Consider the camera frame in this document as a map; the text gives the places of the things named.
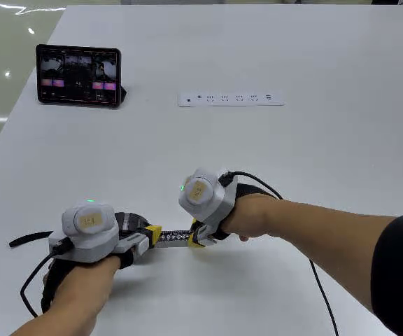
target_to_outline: black sleeve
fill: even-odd
[[[403,335],[403,216],[382,232],[374,249],[371,300],[376,316]]]

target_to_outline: hand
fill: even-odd
[[[51,310],[74,305],[95,317],[108,300],[119,266],[120,259],[111,256],[95,264],[74,267],[58,287]]]
[[[271,235],[271,213],[277,202],[274,197],[263,194],[240,197],[221,228],[226,233],[238,234],[243,242],[250,237]]]

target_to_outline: floor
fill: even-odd
[[[46,43],[69,4],[119,4],[119,0],[3,0],[0,3],[0,131],[35,66],[34,49]],[[132,0],[138,4],[147,0]],[[160,0],[149,0],[153,3]],[[226,3],[294,3],[294,0],[234,0]],[[304,0],[303,3],[369,4],[370,0]]]

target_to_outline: wrist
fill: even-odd
[[[266,233],[272,237],[285,239],[291,201],[269,197],[264,204],[264,222]]]
[[[95,264],[76,266],[60,284],[51,309],[81,312],[81,317],[95,317],[111,291],[120,259],[111,255]]]

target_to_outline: black strap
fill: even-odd
[[[131,249],[125,253],[113,254],[113,255],[119,257],[120,259],[120,267],[119,267],[120,270],[122,268],[129,267],[130,265],[133,264],[134,258],[133,258],[133,251]]]
[[[19,245],[23,245],[29,242],[33,242],[34,240],[42,239],[49,237],[52,231],[41,231],[41,232],[35,232],[31,234],[26,234],[25,236],[22,236],[20,238],[14,239],[8,245],[11,248],[17,247]]]
[[[115,213],[116,221],[118,222],[119,231],[122,230],[122,225],[124,224],[125,212]]]
[[[237,184],[236,200],[238,200],[240,197],[243,197],[245,195],[251,195],[251,194],[263,194],[263,195],[271,196],[269,193],[267,193],[266,191],[263,191],[261,188],[255,186],[255,185],[244,184],[244,183]],[[223,231],[220,228],[221,226],[222,226],[222,223],[220,223],[217,231],[213,234],[213,238],[215,238],[217,240],[224,240],[224,239],[228,238],[228,236],[229,236],[229,233],[226,233],[225,231]]]
[[[46,313],[55,297],[55,291],[73,268],[78,265],[75,261],[54,259],[50,264],[48,278],[46,279],[43,297],[41,298],[41,310]]]

